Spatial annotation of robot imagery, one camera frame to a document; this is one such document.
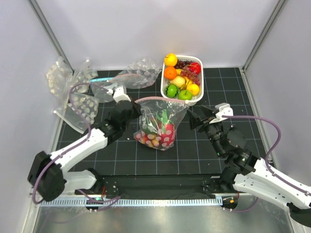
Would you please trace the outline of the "clear zip bag pink zipper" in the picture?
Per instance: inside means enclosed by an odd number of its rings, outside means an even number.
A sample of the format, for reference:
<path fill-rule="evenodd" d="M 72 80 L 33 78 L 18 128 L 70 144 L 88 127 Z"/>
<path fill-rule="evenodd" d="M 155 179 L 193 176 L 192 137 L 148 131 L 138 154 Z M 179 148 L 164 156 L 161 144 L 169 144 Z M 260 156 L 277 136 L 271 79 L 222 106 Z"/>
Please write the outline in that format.
<path fill-rule="evenodd" d="M 145 97 L 136 100 L 141 106 L 138 131 L 133 137 L 141 144 L 156 150 L 174 146 L 177 128 L 190 107 L 189 100 L 164 97 Z"/>

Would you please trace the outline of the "red lychee bunch with leaves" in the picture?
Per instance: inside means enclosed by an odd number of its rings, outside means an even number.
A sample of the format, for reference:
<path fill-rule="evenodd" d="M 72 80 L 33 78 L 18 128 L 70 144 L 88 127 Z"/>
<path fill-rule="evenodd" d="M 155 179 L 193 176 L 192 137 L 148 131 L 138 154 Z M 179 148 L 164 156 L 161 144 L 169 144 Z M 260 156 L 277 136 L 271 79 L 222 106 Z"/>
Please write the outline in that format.
<path fill-rule="evenodd" d="M 141 144 L 147 145 L 151 148 L 158 148 L 160 145 L 160 137 L 155 133 L 145 133 L 143 131 L 137 132 L 134 138 Z"/>

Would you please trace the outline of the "pink dragon fruit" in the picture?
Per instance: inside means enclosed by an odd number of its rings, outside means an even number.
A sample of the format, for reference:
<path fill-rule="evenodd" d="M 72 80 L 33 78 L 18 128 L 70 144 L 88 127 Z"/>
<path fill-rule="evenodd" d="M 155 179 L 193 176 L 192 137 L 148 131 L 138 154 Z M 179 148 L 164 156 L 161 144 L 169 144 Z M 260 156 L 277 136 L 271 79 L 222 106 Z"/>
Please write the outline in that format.
<path fill-rule="evenodd" d="M 157 135 L 161 138 L 158 149 L 167 150 L 175 141 L 175 125 L 169 119 L 167 110 L 157 111 L 155 117 L 158 124 Z"/>

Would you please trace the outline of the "dark green avocado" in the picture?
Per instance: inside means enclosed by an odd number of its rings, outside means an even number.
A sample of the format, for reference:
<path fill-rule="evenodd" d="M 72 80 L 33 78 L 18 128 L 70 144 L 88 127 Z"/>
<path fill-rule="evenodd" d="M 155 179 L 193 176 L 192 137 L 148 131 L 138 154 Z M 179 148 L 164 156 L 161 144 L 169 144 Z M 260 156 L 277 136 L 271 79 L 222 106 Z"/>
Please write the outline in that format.
<path fill-rule="evenodd" d="M 141 130 L 146 134 L 157 133 L 158 132 L 158 124 L 154 121 L 151 122 L 143 122 L 141 125 Z"/>

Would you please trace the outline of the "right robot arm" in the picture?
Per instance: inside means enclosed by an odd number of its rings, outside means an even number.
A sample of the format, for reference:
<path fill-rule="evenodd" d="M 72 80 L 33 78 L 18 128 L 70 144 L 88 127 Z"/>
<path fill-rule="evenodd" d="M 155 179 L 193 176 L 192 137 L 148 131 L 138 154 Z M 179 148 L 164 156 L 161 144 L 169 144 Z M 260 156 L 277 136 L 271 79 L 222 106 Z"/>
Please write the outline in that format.
<path fill-rule="evenodd" d="M 224 192 L 233 190 L 249 193 L 278 206 L 301 225 L 311 225 L 311 188 L 298 182 L 269 164 L 247 148 L 247 140 L 234 126 L 225 130 L 222 122 L 234 119 L 228 103 L 215 109 L 202 106 L 205 117 L 187 111 L 190 129 L 206 133 L 217 156 L 225 158 L 226 168 L 220 175 L 219 187 Z"/>

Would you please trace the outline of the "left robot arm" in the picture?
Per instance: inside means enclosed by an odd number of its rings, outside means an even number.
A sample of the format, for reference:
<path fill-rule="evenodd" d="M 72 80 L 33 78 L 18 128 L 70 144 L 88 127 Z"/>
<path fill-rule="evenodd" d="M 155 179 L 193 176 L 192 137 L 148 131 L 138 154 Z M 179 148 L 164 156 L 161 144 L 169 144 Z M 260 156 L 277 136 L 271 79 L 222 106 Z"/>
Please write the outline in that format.
<path fill-rule="evenodd" d="M 40 194 L 44 201 L 52 201 L 63 193 L 83 189 L 98 194 L 104 187 L 103 177 L 93 168 L 72 172 L 80 161 L 117 141 L 129 123 L 141 116 L 141 106 L 134 101 L 122 100 L 112 108 L 106 119 L 88 134 L 70 145 L 50 154 L 42 151 L 35 156 L 28 175 L 33 195 Z"/>

